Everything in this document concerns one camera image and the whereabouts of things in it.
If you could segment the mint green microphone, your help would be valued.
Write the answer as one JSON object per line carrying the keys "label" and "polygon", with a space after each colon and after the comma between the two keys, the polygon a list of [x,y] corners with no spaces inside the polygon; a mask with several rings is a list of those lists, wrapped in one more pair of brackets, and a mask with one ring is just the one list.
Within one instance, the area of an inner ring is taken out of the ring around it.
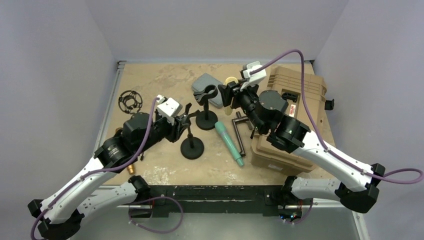
{"label": "mint green microphone", "polygon": [[214,124],[214,127],[217,131],[217,133],[220,135],[221,139],[225,143],[227,149],[229,150],[233,160],[237,163],[239,167],[243,167],[245,165],[244,160],[239,153],[238,149],[236,148],[234,141],[230,137],[227,128],[221,121],[217,121]]}

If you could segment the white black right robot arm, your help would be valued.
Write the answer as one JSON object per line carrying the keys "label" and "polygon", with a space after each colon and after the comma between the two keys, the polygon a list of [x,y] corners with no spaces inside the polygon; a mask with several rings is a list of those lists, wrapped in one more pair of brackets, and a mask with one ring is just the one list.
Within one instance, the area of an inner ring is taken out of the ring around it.
{"label": "white black right robot arm", "polygon": [[309,160],[330,173],[331,179],[286,178],[278,198],[282,204],[296,200],[326,199],[340,202],[349,210],[365,214],[377,202],[380,190],[376,172],[381,177],[385,168],[365,164],[319,139],[306,124],[285,113],[288,102],[275,90],[257,94],[257,86],[242,89],[241,83],[220,84],[224,107],[241,108],[260,135],[278,150]]}

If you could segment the cream yellow microphone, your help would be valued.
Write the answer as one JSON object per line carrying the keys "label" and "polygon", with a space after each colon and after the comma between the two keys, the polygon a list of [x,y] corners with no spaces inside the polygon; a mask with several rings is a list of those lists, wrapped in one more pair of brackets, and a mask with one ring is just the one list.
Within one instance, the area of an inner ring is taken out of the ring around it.
{"label": "cream yellow microphone", "polygon": [[[236,83],[236,84],[238,84],[238,83],[239,83],[239,80],[238,80],[236,77],[234,77],[234,76],[230,76],[230,77],[228,77],[228,78],[224,81],[224,85],[225,85],[225,86],[228,86],[230,83]],[[227,116],[230,116],[230,115],[232,114],[232,112],[233,112],[233,110],[232,110],[232,108],[231,108],[231,105],[225,106],[225,107],[224,107],[224,112],[225,112],[225,114],[226,114]]]}

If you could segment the black round-base stand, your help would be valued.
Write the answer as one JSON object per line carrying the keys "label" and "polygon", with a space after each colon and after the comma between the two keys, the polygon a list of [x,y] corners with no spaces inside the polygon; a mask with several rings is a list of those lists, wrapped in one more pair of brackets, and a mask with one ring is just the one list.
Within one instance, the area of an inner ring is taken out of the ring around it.
{"label": "black round-base stand", "polygon": [[183,140],[180,145],[180,152],[184,158],[195,160],[202,156],[204,153],[203,141],[195,137],[191,131],[191,127],[187,129],[187,138]]}
{"label": "black round-base stand", "polygon": [[209,110],[209,99],[213,99],[218,95],[218,89],[215,85],[207,85],[203,90],[195,91],[193,96],[196,102],[203,106],[203,110],[195,119],[196,125],[204,131],[212,130],[218,121],[217,115]]}

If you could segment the black tripod shock-mount stand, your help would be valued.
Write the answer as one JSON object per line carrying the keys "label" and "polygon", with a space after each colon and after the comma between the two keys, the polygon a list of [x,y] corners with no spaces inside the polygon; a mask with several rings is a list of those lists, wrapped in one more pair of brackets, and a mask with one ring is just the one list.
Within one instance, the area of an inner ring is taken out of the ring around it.
{"label": "black tripod shock-mount stand", "polygon": [[134,90],[126,90],[118,97],[119,109],[128,115],[138,113],[143,106],[142,96]]}

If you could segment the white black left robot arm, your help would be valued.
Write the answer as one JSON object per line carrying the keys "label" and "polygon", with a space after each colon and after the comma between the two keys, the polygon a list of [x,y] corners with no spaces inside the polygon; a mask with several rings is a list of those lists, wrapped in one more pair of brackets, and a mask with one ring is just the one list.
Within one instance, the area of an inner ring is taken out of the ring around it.
{"label": "white black left robot arm", "polygon": [[190,109],[190,104],[182,106],[173,98],[156,97],[148,113],[133,114],[60,190],[28,204],[35,219],[30,238],[35,239],[39,233],[42,240],[67,240],[84,224],[111,208],[126,204],[153,205],[161,200],[139,175],[108,192],[98,195],[93,192],[161,140],[177,142],[191,126],[194,114]]}

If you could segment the gold brown microphone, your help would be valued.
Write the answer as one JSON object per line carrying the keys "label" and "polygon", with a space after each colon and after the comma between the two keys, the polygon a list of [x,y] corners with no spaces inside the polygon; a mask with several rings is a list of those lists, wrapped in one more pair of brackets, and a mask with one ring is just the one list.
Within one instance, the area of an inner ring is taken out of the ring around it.
{"label": "gold brown microphone", "polygon": [[[118,134],[118,133],[120,133],[122,131],[122,128],[121,127],[118,127],[118,128],[116,128],[115,129],[115,133],[116,134]],[[127,169],[127,172],[130,174],[130,175],[134,175],[135,173],[136,173],[136,168],[135,168],[135,166],[134,166],[134,164],[132,163],[132,164],[130,164],[130,165],[128,165],[127,167],[126,167],[126,169]]]}

